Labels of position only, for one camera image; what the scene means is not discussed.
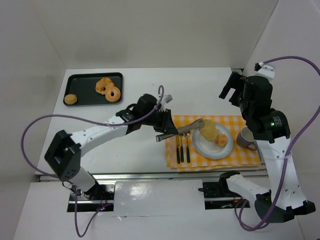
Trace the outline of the toasted bread slice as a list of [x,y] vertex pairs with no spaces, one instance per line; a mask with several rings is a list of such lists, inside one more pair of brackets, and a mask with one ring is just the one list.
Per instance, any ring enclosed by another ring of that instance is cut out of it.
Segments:
[[199,132],[208,142],[214,142],[219,134],[216,123],[210,119],[204,120],[204,127]]

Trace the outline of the small glazed donut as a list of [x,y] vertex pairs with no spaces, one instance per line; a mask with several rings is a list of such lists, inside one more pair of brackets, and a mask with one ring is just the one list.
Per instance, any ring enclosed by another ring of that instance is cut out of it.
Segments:
[[216,139],[214,140],[214,143],[218,146],[218,147],[224,147],[228,142],[228,137],[227,135],[223,134],[223,133],[219,133],[216,137]]

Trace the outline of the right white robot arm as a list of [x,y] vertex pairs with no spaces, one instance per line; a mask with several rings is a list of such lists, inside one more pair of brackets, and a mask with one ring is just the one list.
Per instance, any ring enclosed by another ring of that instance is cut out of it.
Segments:
[[252,76],[233,71],[219,95],[219,98],[225,99],[230,89],[234,89],[229,102],[240,108],[242,118],[264,159],[270,181],[270,188],[261,187],[235,170],[219,176],[221,190],[240,195],[243,198],[242,206],[250,204],[261,219],[256,226],[248,226],[240,221],[240,226],[248,232],[315,212],[315,204],[307,200],[301,190],[292,148],[320,113],[316,111],[298,134],[291,138],[287,117],[272,108],[274,67],[268,61],[259,62],[254,70],[256,73]]

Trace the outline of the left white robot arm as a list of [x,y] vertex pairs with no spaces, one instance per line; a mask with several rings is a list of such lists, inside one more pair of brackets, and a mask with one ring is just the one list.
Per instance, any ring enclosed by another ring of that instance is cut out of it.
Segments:
[[57,132],[44,158],[61,182],[70,182],[88,198],[96,198],[104,192],[104,188],[81,167],[81,158],[110,140],[139,130],[142,125],[152,126],[159,133],[156,141],[160,142],[187,131],[200,130],[205,126],[205,121],[200,118],[189,125],[176,128],[171,111],[164,109],[154,96],[144,94],[137,103],[117,112],[102,125],[74,133],[67,133],[65,130]]

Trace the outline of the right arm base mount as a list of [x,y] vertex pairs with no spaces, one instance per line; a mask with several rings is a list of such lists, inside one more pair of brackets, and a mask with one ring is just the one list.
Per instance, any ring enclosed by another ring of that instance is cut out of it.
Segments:
[[240,208],[244,200],[234,192],[224,192],[218,182],[203,182],[198,191],[203,193],[206,210],[234,209],[238,204]]

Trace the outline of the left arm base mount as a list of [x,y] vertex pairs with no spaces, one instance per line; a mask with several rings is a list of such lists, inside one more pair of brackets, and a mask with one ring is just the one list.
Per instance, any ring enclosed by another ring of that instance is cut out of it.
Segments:
[[77,197],[77,212],[93,213],[99,210],[100,212],[114,211],[115,197],[115,181],[102,181],[101,189],[94,195],[87,195],[81,189],[77,189],[76,193],[72,190],[72,185],[69,182],[63,182],[62,186],[69,190],[69,198],[67,212],[75,211],[75,198]]

